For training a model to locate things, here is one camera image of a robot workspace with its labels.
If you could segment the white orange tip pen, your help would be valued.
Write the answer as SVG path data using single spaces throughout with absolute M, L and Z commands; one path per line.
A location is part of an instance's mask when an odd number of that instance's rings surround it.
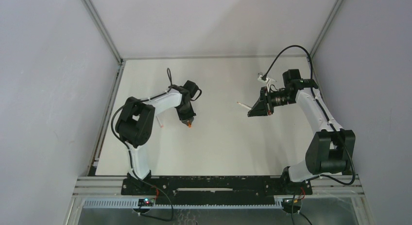
M 161 122 L 161 119 L 160 119 L 158 116 L 156 116 L 156 120 L 157 120 L 157 122 L 158 122 L 158 124 L 159 124 L 159 127 L 160 127 L 160 128 L 163 128 L 164 125 L 163 125 L 163 123 Z

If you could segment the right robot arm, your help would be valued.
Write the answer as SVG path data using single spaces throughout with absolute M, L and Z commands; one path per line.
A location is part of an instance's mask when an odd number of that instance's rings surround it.
M 333 174 L 351 171 L 355 175 L 352 159 L 356 136 L 345 130 L 332 116 L 321 98 L 313 79 L 303 79 L 298 69 L 282 74 L 284 87 L 270 91 L 262 87 L 259 98 L 248 111 L 248 117 L 274 114 L 275 107 L 297 104 L 304 112 L 313 131 L 313 138 L 305 158 L 284 169 L 286 181 L 301 183 L 320 176 L 333 178 Z

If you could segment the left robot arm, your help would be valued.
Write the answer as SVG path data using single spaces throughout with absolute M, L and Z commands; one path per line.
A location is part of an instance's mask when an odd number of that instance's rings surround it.
M 168 109 L 176 109 L 179 120 L 191 127 L 196 113 L 192 102 L 202 95 L 193 81 L 183 86 L 170 85 L 164 92 L 145 99 L 129 97 L 113 115 L 111 130 L 127 148 L 130 169 L 128 174 L 143 181 L 151 173 L 148 164 L 148 145 L 156 117 Z

